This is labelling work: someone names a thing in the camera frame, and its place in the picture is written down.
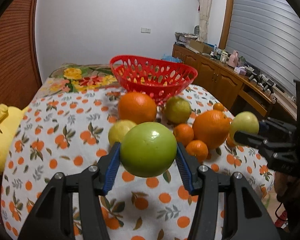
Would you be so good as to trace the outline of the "person's hand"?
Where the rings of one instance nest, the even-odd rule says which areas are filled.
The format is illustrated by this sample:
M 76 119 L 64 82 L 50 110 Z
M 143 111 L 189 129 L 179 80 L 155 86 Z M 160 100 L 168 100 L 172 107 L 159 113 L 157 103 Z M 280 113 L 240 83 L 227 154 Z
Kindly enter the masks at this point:
M 279 196 L 283 196 L 288 189 L 288 185 L 292 183 L 295 178 L 277 171 L 275 171 L 274 175 L 274 190 Z

